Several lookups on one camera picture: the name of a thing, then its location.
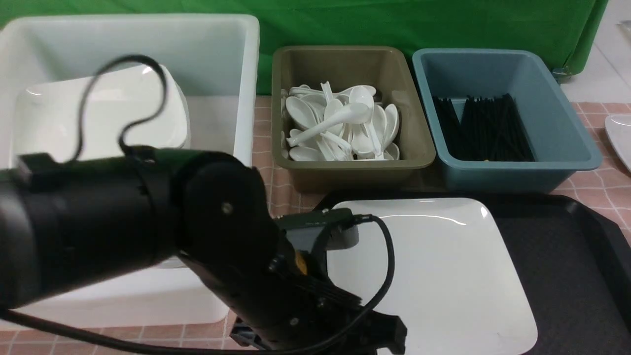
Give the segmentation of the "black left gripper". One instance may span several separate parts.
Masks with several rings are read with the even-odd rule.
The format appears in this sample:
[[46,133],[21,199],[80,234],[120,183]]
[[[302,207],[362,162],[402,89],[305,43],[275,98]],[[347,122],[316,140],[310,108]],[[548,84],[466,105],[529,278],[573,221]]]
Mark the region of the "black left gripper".
[[200,247],[180,259],[261,342],[266,355],[403,355],[407,328],[398,316],[375,311],[394,277],[387,243],[386,278],[366,305],[332,283],[317,262],[321,251],[273,247]]

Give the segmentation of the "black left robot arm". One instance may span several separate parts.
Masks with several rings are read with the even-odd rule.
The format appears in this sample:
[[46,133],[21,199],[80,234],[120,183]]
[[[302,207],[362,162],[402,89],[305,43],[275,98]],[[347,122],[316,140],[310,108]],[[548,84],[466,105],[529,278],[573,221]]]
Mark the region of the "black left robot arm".
[[[331,281],[328,249],[376,223],[385,281],[365,305]],[[1,319],[144,355],[241,355],[121,341],[18,308],[176,256],[237,315],[233,337],[264,355],[403,355],[407,328],[375,311],[394,279],[390,231],[346,208],[272,217],[261,174],[220,151],[128,148],[112,159],[20,157],[1,173]]]

